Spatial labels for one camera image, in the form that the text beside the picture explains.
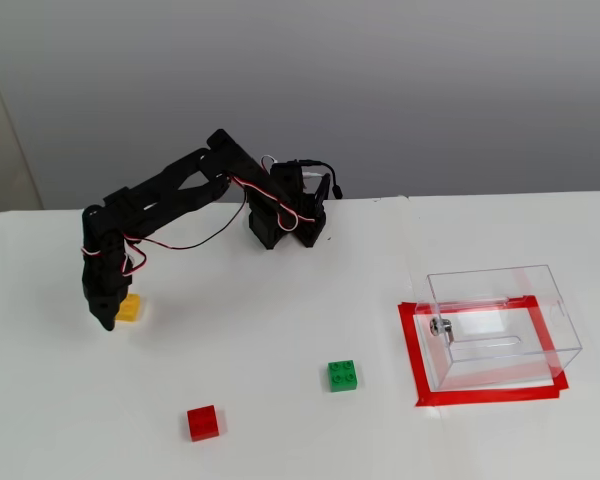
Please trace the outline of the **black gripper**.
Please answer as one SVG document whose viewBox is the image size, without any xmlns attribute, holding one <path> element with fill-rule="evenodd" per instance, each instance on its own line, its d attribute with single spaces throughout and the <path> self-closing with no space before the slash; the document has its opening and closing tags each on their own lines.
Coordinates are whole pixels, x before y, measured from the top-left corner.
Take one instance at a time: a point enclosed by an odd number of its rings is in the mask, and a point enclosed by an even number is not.
<svg viewBox="0 0 600 480">
<path fill-rule="evenodd" d="M 82 285 L 90 313 L 106 331 L 113 331 L 116 316 L 128 293 L 129 256 L 124 250 L 113 253 L 81 249 L 84 266 Z"/>
</svg>

